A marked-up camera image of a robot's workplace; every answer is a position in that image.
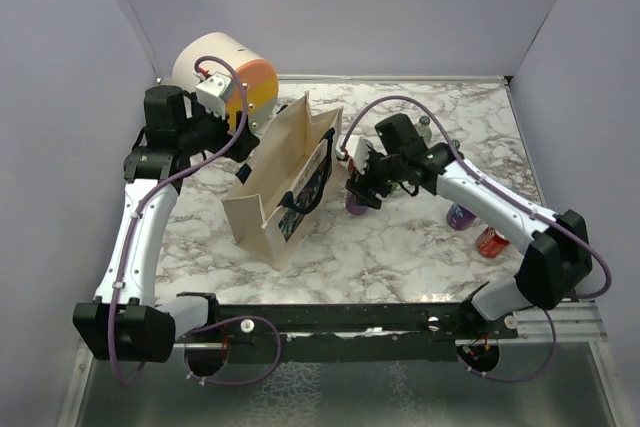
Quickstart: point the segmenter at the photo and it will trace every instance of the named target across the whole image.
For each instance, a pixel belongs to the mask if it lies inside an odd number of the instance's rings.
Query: table
[[[305,91],[316,111],[343,107],[344,130],[381,96],[413,97],[433,109],[475,165],[539,202],[502,81],[283,82],[278,107]],[[365,116],[355,133],[378,142],[373,126],[397,112],[414,121],[421,115],[404,102],[388,102]],[[440,140],[434,131],[433,142]],[[354,217],[344,209],[342,189],[328,199],[317,226],[278,271],[233,243],[221,199],[237,168],[225,159],[185,180],[163,240],[158,303],[183,291],[214,292],[221,303],[460,301],[481,284],[515,273],[522,259],[512,246],[493,260],[480,256],[474,241],[485,226],[477,221],[467,231],[452,230],[445,222],[450,202],[427,192],[411,198],[398,191],[381,210]]]

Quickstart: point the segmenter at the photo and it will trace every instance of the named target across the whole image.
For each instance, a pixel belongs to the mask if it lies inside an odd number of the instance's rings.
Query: wall
[[[0,0],[0,425],[54,425],[153,72],[115,0]]]
[[[613,270],[598,306],[640,419],[638,72],[640,0],[558,0],[512,87],[547,201],[585,216]]]
[[[280,73],[512,75],[555,0],[128,0],[168,75],[224,31]]]

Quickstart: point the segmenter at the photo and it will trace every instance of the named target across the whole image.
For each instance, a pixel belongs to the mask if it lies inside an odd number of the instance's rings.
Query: bag handle
[[[327,139],[327,156],[325,157],[325,166],[322,171],[322,177],[320,178],[320,188],[318,189],[318,193],[316,197],[306,207],[298,207],[295,203],[295,199],[293,198],[293,192],[288,191],[282,196],[282,200],[280,201],[280,205],[286,207],[288,209],[293,210],[297,214],[308,215],[313,210],[320,205],[320,201],[322,200],[322,195],[324,194],[324,188],[327,186],[327,182],[329,181],[329,173],[331,172],[331,153],[333,152],[333,136],[336,133],[336,129],[331,127],[327,132],[322,136],[320,142],[324,139]]]

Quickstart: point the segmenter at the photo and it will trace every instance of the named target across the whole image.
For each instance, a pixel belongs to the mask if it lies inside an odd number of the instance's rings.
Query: marble tabletop
[[[305,91],[315,110],[344,108],[343,131],[379,97],[413,97],[434,111],[476,166],[539,202],[502,83],[282,83],[278,105]],[[355,134],[378,142],[373,126],[397,112],[414,121],[420,116],[403,102],[387,102],[365,116]],[[434,131],[433,142],[440,140]],[[185,180],[163,239],[158,303],[183,291],[214,292],[227,304],[460,301],[481,284],[515,273],[522,259],[513,246],[496,259],[482,257],[474,242],[485,225],[476,220],[466,231],[452,230],[445,221],[450,202],[426,191],[413,198],[397,191],[381,210],[354,217],[344,208],[343,188],[276,270],[234,245],[221,199],[237,168],[225,159]]]

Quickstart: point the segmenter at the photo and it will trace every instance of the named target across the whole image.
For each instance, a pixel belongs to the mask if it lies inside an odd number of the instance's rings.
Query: printed design on bag
[[[305,186],[302,188],[300,193],[296,196],[295,203],[298,207],[302,209],[304,209],[305,207],[308,207],[313,202],[313,199],[315,199],[316,196],[318,195],[318,192],[320,191],[320,187],[321,187],[320,183],[322,181],[322,173],[324,172],[325,166],[327,165],[327,160],[328,159],[325,156],[325,158],[318,164],[318,167],[316,167],[316,170],[313,172],[313,175],[309,178],[309,180],[307,181]],[[329,169],[328,177],[330,177],[331,168],[332,168],[331,163],[327,168]],[[282,220],[278,223],[278,227],[280,228],[280,232],[282,232],[282,235],[284,236],[285,241],[289,240],[289,238],[293,235],[293,233],[296,231],[296,229],[298,228],[298,226],[303,220],[304,220],[304,215],[299,214],[291,209],[287,209],[287,211],[284,214],[284,217],[282,217]]]

